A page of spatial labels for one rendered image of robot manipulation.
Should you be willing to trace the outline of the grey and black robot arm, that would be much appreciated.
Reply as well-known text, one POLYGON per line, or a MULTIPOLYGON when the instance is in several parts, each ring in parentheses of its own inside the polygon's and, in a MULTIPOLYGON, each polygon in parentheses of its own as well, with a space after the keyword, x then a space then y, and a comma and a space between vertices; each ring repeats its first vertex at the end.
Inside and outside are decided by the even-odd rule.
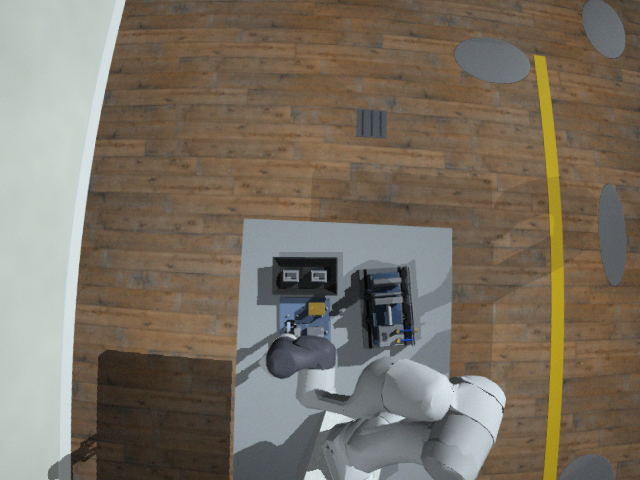
POLYGON ((496 383, 472 375, 448 380, 417 362, 382 357, 362 371, 350 397, 335 391, 335 346, 299 336, 276 337, 258 363, 280 379, 298 371, 296 398, 304 407, 359 418, 336 424, 321 445, 332 480, 373 480, 375 470, 411 462, 434 480, 478 477, 505 407, 496 383))

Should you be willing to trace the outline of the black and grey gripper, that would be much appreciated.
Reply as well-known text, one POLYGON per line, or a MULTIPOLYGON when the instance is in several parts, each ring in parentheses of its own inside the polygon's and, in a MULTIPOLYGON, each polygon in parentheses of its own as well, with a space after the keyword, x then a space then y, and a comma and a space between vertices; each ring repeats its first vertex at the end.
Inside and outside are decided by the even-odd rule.
POLYGON ((295 322, 294 320, 287 320, 287 321, 284 323, 284 324, 285 324, 285 328, 287 328, 287 329, 286 329, 286 331, 285 331, 285 333, 295 335, 295 333, 294 333, 294 329, 295 329, 295 328, 297 328, 297 325, 296 325, 296 324, 294 324, 294 322, 295 322))

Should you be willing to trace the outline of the yellow block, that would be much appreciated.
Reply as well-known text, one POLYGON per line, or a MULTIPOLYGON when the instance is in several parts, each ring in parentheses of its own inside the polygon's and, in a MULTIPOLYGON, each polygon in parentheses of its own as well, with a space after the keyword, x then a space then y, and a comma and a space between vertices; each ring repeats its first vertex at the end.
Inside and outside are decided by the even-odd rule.
POLYGON ((325 315, 325 303, 309 303, 308 315, 325 315))

